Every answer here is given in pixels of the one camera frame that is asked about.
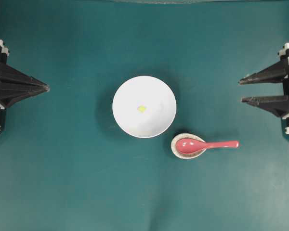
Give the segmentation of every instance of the spoon handle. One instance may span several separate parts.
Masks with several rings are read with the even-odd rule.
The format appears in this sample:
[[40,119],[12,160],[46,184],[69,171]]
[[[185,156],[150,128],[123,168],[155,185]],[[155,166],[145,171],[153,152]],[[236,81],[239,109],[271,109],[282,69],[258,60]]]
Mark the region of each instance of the spoon handle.
[[206,143],[206,149],[211,148],[238,148],[240,146],[239,141],[225,141],[225,142],[212,142]]

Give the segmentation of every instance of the green tabletop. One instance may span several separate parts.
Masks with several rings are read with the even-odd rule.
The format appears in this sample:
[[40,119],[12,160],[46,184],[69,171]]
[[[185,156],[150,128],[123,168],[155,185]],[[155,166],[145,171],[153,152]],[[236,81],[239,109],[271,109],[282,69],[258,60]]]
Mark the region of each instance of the green tabletop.
[[[0,39],[8,65],[51,86],[7,111],[0,231],[289,231],[289,137],[240,103],[282,85],[237,83],[278,61],[289,0],[0,0]],[[177,100],[151,139],[112,115],[116,89],[139,75]],[[170,149],[180,132],[241,147],[182,160]]]

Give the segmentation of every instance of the green surface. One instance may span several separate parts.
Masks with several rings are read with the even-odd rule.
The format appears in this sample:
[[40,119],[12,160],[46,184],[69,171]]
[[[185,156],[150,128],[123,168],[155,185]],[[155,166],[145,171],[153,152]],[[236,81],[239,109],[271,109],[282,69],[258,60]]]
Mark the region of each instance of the green surface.
[[[0,135],[0,231],[289,231],[289,137],[240,103],[238,86],[289,42],[289,1],[141,5],[0,0],[8,64],[51,86],[17,103]],[[125,134],[111,103],[125,80],[173,89],[177,115],[152,139]],[[176,158],[188,131],[239,150]]]

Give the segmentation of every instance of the white bowl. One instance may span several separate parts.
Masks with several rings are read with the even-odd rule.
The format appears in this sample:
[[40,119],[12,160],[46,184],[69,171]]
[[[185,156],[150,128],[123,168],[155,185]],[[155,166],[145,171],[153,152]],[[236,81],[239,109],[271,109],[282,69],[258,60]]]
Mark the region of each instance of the white bowl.
[[112,113],[126,133],[138,138],[151,138],[172,124],[177,103],[171,89],[151,76],[127,80],[117,90]]

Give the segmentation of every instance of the spoon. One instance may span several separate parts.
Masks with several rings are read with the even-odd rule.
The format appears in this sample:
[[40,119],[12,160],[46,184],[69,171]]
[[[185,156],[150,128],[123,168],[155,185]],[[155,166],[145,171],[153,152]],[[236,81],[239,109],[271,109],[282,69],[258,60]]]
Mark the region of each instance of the spoon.
[[238,148],[238,141],[225,141],[225,142],[202,142],[192,138],[180,139],[176,143],[176,149],[182,154],[193,154],[199,151],[212,148]]

